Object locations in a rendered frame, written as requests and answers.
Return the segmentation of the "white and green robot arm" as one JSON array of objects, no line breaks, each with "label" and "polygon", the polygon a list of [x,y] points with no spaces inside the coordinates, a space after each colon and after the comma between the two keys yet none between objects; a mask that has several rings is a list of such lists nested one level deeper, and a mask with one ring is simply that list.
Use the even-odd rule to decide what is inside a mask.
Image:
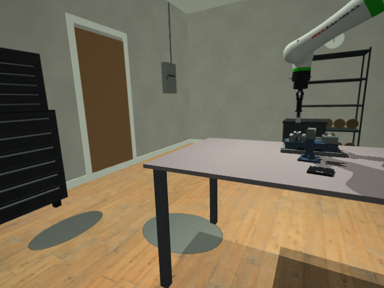
[{"label": "white and green robot arm", "polygon": [[283,56],[288,63],[293,63],[293,76],[289,79],[295,83],[310,81],[316,49],[383,11],[384,0],[351,0],[321,25],[288,44]]}]

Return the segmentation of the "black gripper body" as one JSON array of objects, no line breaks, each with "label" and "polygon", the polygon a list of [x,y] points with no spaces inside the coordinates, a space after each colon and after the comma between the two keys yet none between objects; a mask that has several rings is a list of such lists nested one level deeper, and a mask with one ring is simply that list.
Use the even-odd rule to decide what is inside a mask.
[{"label": "black gripper body", "polygon": [[298,89],[298,94],[299,94],[299,91],[302,94],[302,89],[307,89],[308,88],[308,82],[296,82],[296,83],[293,84],[293,88],[294,89]]}]

